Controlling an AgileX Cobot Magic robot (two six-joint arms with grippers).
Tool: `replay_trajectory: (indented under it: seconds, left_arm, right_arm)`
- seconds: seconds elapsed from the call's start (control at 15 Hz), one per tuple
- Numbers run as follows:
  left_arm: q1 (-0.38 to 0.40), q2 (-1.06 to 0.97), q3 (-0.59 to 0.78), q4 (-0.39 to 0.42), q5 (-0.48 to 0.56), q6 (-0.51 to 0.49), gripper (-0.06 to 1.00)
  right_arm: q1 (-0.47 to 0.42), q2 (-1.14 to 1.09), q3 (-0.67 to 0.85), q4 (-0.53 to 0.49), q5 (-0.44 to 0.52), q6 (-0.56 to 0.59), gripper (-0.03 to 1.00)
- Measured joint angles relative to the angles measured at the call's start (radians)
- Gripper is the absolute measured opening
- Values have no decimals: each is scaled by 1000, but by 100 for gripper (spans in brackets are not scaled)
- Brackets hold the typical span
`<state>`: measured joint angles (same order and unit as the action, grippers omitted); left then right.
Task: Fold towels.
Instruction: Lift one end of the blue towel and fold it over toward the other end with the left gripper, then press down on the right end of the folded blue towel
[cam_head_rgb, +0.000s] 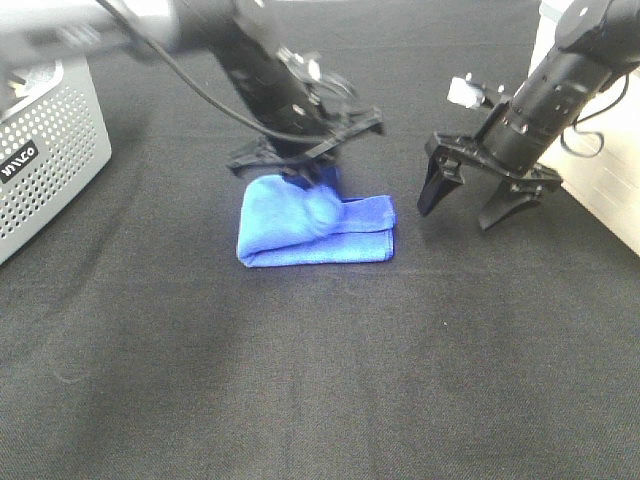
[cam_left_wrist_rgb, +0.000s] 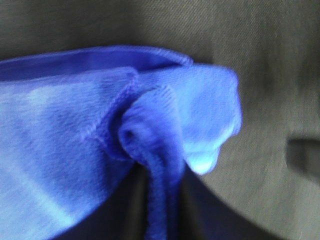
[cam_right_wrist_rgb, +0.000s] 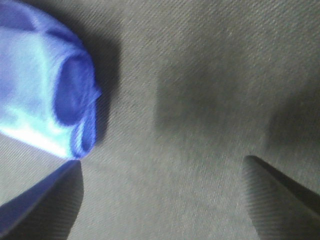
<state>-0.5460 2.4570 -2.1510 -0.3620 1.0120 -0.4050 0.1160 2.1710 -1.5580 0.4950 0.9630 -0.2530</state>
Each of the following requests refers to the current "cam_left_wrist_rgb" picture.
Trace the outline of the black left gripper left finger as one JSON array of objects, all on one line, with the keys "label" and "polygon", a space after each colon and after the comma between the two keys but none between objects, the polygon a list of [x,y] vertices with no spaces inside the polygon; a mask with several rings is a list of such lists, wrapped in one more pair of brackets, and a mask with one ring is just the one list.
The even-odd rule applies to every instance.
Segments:
[{"label": "black left gripper left finger", "polygon": [[132,169],[92,214],[56,240],[143,240],[147,227],[147,172]]}]

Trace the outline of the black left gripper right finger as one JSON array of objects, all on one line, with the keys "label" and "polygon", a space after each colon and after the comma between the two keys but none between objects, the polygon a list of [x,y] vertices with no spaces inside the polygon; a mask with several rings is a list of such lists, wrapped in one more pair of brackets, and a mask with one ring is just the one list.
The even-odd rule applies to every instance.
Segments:
[{"label": "black left gripper right finger", "polygon": [[227,206],[185,167],[181,182],[179,240],[275,240],[277,237]]}]

